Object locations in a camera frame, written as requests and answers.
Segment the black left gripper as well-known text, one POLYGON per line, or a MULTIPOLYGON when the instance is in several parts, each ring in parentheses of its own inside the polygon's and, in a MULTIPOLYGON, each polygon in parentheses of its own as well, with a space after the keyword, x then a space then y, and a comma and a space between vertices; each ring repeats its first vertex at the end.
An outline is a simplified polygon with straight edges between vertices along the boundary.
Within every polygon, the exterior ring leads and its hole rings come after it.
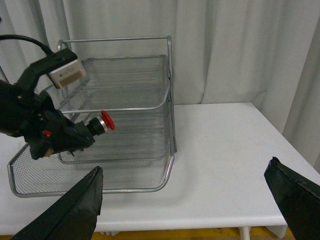
POLYGON ((10 137, 23 137, 34 160, 90 147, 95 142, 96 123, 72 122, 55 109, 46 91, 33 93, 23 101, 17 86, 0 82, 0 131, 10 137))

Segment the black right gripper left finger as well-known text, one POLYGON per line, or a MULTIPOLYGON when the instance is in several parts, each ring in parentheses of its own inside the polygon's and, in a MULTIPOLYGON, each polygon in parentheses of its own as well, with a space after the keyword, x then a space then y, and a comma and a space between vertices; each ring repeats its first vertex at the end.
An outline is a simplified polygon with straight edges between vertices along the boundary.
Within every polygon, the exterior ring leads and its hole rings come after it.
POLYGON ((103 169, 95 167, 13 240, 90 240, 101 214, 103 169))

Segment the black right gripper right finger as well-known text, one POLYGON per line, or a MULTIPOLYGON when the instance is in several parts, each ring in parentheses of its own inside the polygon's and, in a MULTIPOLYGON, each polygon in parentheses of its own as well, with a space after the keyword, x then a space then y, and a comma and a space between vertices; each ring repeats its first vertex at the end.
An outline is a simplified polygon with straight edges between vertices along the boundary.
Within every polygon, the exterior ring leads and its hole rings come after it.
POLYGON ((297 240, 320 238, 320 186, 273 157, 264 172, 269 190, 297 240))

